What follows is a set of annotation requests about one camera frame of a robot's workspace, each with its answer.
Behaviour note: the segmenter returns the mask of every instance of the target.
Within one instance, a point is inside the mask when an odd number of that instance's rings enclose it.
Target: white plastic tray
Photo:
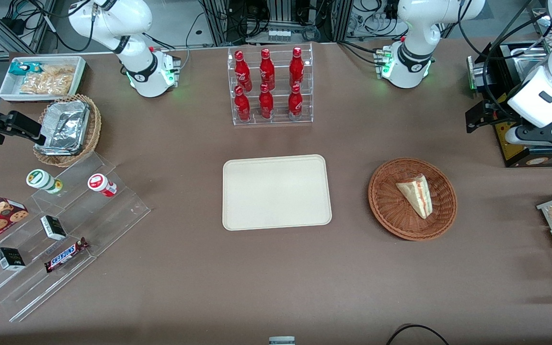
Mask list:
[[[329,184],[322,156],[230,160],[224,164],[225,229],[308,227],[329,221]]]
[[[79,56],[48,56],[48,57],[15,57],[12,62],[28,62],[38,61],[46,65],[73,65],[76,67],[72,85],[69,88],[67,96],[76,94],[78,86],[81,83],[82,73],[86,65],[86,61]],[[64,96],[56,96],[54,94],[24,94],[20,93],[20,86],[23,84],[24,76],[16,76],[11,73],[6,73],[4,81],[0,88],[0,97],[2,100],[11,102],[36,102],[36,101],[53,101],[63,98]]]

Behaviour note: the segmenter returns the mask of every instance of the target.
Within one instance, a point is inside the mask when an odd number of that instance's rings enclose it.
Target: yellow panel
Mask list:
[[[525,147],[523,145],[510,144],[506,141],[506,132],[514,125],[513,122],[502,122],[501,124],[493,125],[495,127],[495,132],[500,141],[500,146],[502,147],[502,152],[506,160],[513,158],[515,155],[518,155],[522,152]]]

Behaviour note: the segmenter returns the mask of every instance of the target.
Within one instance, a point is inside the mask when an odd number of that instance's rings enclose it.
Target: clear acrylic bottle rack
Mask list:
[[[298,121],[289,119],[289,95],[291,94],[291,86],[289,85],[289,64],[293,58],[293,48],[299,46],[302,48],[302,60],[304,61],[304,81],[301,83],[300,94],[304,99],[302,102],[302,116]],[[265,120],[261,116],[261,108],[259,107],[259,95],[261,91],[261,75],[259,74],[259,65],[261,65],[261,49],[269,48],[270,57],[274,62],[276,70],[276,88],[272,90],[274,97],[274,116],[271,120]],[[250,68],[250,80],[253,83],[251,92],[246,93],[250,102],[250,121],[241,122],[236,111],[234,98],[234,87],[237,85],[236,80],[236,59],[234,53],[241,50],[244,53],[244,60]],[[234,125],[269,125],[269,124],[297,124],[299,122],[312,122],[314,120],[314,103],[313,103],[313,56],[311,44],[297,45],[274,45],[274,46],[239,46],[228,50],[227,72],[230,79],[230,98],[231,98],[231,113]]]
[[[86,181],[101,173],[116,183],[112,198],[89,190]],[[96,260],[131,229],[150,209],[114,172],[114,166],[93,152],[57,176],[63,182],[58,194],[38,190],[24,205],[29,216],[0,236],[0,247],[18,249],[26,267],[6,271],[0,266],[0,304],[10,321],[21,321],[46,299]],[[59,218],[67,233],[63,241],[46,236],[40,218]],[[44,263],[84,237],[90,245],[51,273]]]

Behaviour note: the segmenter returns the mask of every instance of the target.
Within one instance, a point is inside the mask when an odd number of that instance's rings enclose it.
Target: brown table surface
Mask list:
[[[155,99],[129,87],[116,56],[85,55],[81,91],[103,116],[97,151],[154,210],[24,321],[0,308],[0,344],[260,345],[287,334],[299,345],[382,344],[403,323],[452,344],[552,343],[552,237],[535,209],[552,199],[552,168],[504,168],[492,129],[466,134],[464,112],[478,102],[466,43],[441,42],[412,90],[336,44],[313,49],[315,122],[304,127],[232,125],[226,48],[193,51],[180,87]],[[226,161],[313,153],[327,162],[331,223],[223,228]],[[457,219],[436,240],[400,240],[368,207],[374,170],[403,156],[435,164],[456,190]],[[7,138],[0,196],[28,198],[33,168],[61,171]],[[437,344],[406,332],[394,345]]]

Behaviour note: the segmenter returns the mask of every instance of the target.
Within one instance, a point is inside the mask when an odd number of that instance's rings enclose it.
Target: snickers bar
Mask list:
[[[44,266],[46,266],[46,272],[50,273],[55,268],[61,266],[62,264],[65,264],[67,260],[71,259],[74,255],[81,252],[82,249],[85,249],[88,247],[88,243],[85,241],[84,238],[81,238],[79,241],[74,243],[70,248],[63,251],[63,253],[60,253],[59,255],[55,256],[50,262],[46,262]]]

